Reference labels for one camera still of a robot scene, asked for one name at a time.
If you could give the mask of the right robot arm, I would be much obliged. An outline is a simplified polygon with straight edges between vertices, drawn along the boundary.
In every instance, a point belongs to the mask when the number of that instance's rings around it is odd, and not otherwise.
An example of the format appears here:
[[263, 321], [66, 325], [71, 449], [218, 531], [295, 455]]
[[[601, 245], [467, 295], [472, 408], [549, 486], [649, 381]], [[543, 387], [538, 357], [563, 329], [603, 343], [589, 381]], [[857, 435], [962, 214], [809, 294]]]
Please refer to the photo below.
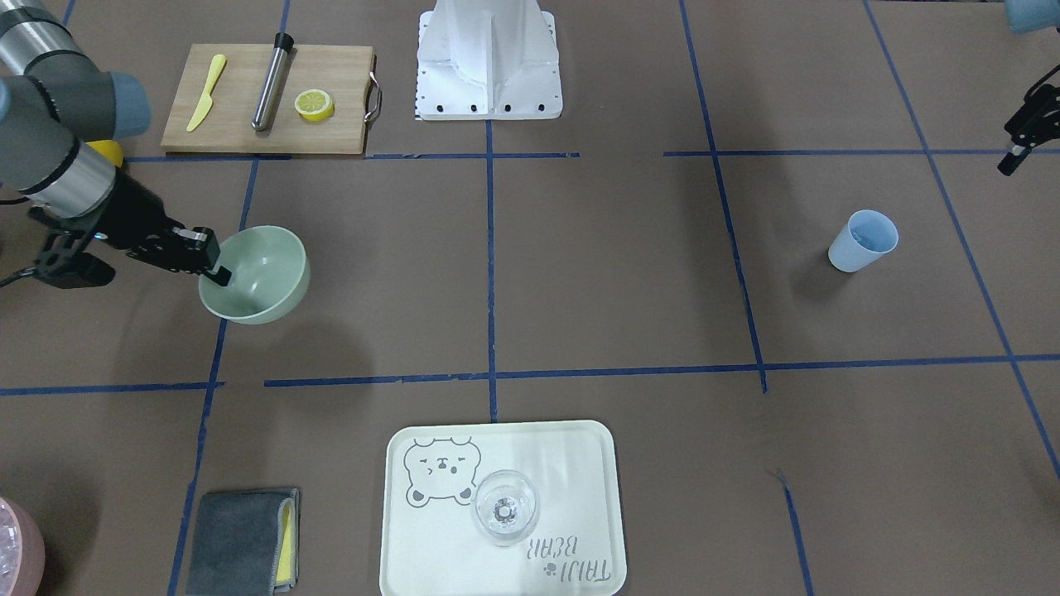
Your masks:
[[1, 35], [10, 71], [1, 84], [2, 183], [48, 230], [34, 263], [3, 285], [106, 286], [116, 271], [87, 250], [99, 240], [152, 267], [227, 286], [232, 275], [219, 263], [214, 231], [170, 218], [155, 193], [94, 148], [149, 128], [137, 78], [99, 70], [38, 1], [4, 1]]

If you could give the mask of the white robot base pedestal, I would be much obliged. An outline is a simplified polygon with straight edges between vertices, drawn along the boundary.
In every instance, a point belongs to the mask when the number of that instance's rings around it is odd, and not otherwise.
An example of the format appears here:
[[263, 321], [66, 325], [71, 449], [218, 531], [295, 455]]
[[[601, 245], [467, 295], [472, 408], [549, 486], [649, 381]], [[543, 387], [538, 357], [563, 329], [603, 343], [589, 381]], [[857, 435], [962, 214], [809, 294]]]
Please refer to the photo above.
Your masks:
[[556, 19], [537, 1], [438, 1], [419, 16], [417, 34], [419, 120], [563, 113]]

